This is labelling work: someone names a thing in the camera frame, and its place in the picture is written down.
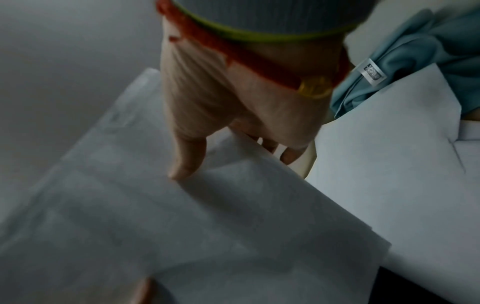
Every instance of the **white tag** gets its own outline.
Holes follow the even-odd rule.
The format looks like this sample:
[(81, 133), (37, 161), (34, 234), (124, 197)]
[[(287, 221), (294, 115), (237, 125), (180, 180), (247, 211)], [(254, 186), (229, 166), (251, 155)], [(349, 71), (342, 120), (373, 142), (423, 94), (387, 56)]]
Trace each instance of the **white tag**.
[(385, 73), (370, 58), (359, 64), (356, 69), (373, 87), (387, 79)]

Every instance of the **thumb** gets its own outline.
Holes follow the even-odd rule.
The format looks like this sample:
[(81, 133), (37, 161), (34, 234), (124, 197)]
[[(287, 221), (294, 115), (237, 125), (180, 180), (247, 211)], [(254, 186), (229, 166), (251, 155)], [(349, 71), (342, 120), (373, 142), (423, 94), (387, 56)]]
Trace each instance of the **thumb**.
[(180, 134), (173, 135), (175, 141), (175, 163), (168, 174), (173, 180), (181, 180), (200, 168), (207, 151), (207, 139), (187, 139)]

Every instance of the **white paper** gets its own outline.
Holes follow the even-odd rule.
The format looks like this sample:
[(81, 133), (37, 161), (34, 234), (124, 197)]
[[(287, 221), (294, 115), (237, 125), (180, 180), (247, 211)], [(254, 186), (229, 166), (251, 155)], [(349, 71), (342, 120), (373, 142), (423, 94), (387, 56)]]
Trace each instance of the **white paper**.
[(389, 247), (370, 227), (228, 130), (182, 183), (171, 158), (147, 70), (2, 226), (2, 302), (151, 275), (176, 303), (367, 303)]
[(480, 130), (431, 65), (322, 127), (307, 180), (392, 243), (385, 266), (480, 303)]

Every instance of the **gray sleeve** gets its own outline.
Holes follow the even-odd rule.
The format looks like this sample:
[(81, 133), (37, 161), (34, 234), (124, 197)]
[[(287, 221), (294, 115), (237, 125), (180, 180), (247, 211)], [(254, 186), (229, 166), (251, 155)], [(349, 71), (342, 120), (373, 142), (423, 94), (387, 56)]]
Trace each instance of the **gray sleeve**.
[(271, 34), (335, 31), (365, 21), (378, 0), (174, 0), (203, 19)]

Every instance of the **blue cloth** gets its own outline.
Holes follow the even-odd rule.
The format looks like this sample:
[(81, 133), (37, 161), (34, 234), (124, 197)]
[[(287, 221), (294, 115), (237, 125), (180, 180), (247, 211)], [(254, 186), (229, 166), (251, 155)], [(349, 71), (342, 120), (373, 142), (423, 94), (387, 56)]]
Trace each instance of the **blue cloth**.
[(462, 114), (480, 107), (480, 9), (438, 22), (430, 10), (401, 25), (370, 56), (388, 76), (372, 87), (358, 71), (333, 92), (331, 110), (338, 118), (387, 85), (437, 63), (455, 92)]

